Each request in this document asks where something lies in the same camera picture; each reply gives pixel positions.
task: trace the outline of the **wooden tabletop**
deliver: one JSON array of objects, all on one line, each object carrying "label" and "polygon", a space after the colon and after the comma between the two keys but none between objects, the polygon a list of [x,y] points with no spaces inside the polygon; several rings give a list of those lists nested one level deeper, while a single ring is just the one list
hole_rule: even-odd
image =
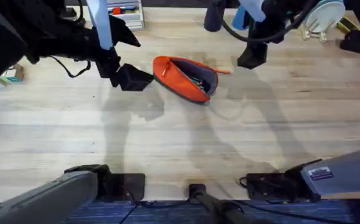
[{"label": "wooden tabletop", "polygon": [[[72,79],[50,58],[23,60],[26,79],[0,90],[0,201],[82,164],[146,174],[146,200],[186,198],[189,183],[240,199],[247,193],[236,180],[246,173],[360,150],[360,54],[336,46],[340,33],[322,44],[293,30],[270,44],[266,64],[247,70],[236,67],[245,43],[205,31],[205,11],[145,8],[146,29],[135,32],[142,46],[116,49],[146,72],[159,55],[231,70],[207,106],[156,82],[122,92],[94,65]],[[73,72],[86,66],[62,61]]]}]

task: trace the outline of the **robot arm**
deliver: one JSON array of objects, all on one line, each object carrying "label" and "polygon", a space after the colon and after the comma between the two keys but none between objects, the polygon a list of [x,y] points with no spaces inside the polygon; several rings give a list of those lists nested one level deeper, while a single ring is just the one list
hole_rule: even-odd
[{"label": "robot arm", "polygon": [[[119,63],[114,48],[118,42],[140,46],[123,20],[103,13],[106,19],[95,17],[95,27],[88,29],[80,23],[82,10],[79,19],[70,21],[60,15],[63,6],[64,0],[0,0],[0,74],[23,56],[37,63],[41,57],[56,55],[95,62],[100,76],[109,78],[113,87],[121,85],[122,90],[140,91],[152,81],[151,75]],[[102,42],[107,39],[108,45]]]}]

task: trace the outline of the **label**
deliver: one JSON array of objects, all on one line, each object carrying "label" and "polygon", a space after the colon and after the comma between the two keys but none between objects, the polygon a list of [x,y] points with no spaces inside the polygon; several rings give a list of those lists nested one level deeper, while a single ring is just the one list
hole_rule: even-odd
[{"label": "label", "polygon": [[308,173],[312,180],[323,180],[334,177],[329,167],[320,167],[317,169],[308,170]]}]

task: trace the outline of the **orange pouch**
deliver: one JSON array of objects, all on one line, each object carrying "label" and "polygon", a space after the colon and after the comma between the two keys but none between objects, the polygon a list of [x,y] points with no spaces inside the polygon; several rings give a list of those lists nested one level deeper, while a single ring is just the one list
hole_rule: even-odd
[{"label": "orange pouch", "polygon": [[167,56],[154,59],[153,71],[157,82],[194,103],[209,101],[217,87],[217,73],[229,73],[186,58]]}]

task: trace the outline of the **wire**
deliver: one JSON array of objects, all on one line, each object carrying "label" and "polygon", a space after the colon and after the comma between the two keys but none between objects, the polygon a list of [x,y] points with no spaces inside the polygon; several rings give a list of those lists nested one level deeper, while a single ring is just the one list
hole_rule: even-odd
[{"label": "wire", "polygon": [[172,203],[172,204],[169,204],[169,205],[153,205],[154,202],[152,202],[152,203],[139,202],[139,203],[144,208],[174,208],[174,207],[189,204],[189,199],[187,199],[187,200],[185,200],[183,202],[176,202],[176,203]]},{"label": "wire", "polygon": [[82,69],[81,71],[79,71],[76,75],[72,75],[72,73],[67,69],[67,67],[56,57],[52,56],[52,55],[48,55],[48,57],[53,58],[57,63],[59,63],[67,72],[68,76],[71,78],[75,78],[78,77],[79,75],[81,75],[83,72],[86,72],[87,70],[89,70],[92,67],[92,64],[90,63],[90,61],[87,61],[87,66]]},{"label": "wire", "polygon": [[129,217],[129,215],[138,207],[138,205],[135,205],[133,208],[130,209],[130,211],[122,218],[122,220],[119,222],[119,224],[122,224],[126,221],[126,219]]},{"label": "wire", "polygon": [[79,23],[83,19],[83,3],[82,3],[82,0],[78,0],[78,3],[79,3],[79,8],[80,8],[80,15],[79,15],[79,18],[77,20],[75,20],[76,23]]},{"label": "wire", "polygon": [[265,37],[265,38],[261,38],[261,39],[251,39],[248,37],[244,37],[242,35],[239,35],[238,33],[236,33],[236,31],[232,30],[231,27],[225,22],[224,18],[221,16],[218,7],[216,7],[216,12],[219,14],[219,16],[222,17],[222,26],[224,27],[225,30],[228,31],[228,33],[235,37],[236,39],[239,39],[241,41],[244,42],[251,42],[251,43],[266,43],[266,42],[270,42],[273,41],[283,35],[285,35],[287,32],[289,32],[290,30],[292,30],[296,25],[298,25],[303,19],[305,19],[305,17],[307,16],[307,14],[310,12],[310,9],[314,6],[314,4],[316,3],[316,0],[309,0],[305,6],[302,9],[302,12],[300,13],[300,15],[285,29],[281,30],[280,32],[270,36],[270,37]]},{"label": "wire", "polygon": [[241,204],[241,205],[246,205],[246,206],[248,206],[250,208],[253,208],[253,209],[256,209],[256,210],[260,210],[260,211],[268,212],[268,213],[273,213],[273,214],[277,214],[277,215],[284,215],[284,216],[293,217],[293,218],[302,218],[302,219],[305,219],[305,220],[314,220],[314,221],[323,222],[323,223],[330,223],[330,224],[352,224],[352,223],[349,223],[349,222],[341,222],[341,221],[336,221],[336,220],[329,220],[329,219],[326,219],[326,218],[311,217],[311,216],[307,216],[307,215],[299,215],[299,214],[293,214],[293,213],[270,210],[270,209],[266,209],[266,208],[260,208],[258,206],[251,205],[249,203],[246,203],[246,202],[243,202],[243,201],[240,201],[240,200],[236,200],[236,202]]}]

